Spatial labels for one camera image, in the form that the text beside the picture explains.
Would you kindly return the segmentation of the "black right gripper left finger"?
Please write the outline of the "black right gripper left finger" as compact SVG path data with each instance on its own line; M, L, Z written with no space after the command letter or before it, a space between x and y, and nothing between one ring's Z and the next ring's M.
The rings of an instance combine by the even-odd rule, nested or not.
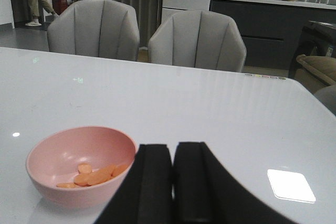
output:
M95 223L172 223L172 162L164 144L141 144Z

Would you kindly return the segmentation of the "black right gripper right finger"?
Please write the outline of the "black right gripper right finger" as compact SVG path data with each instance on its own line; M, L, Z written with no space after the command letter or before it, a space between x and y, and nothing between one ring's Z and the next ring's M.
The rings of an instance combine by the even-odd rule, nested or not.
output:
M180 142L174 157L181 223L299 223L266 178L271 154L252 143Z

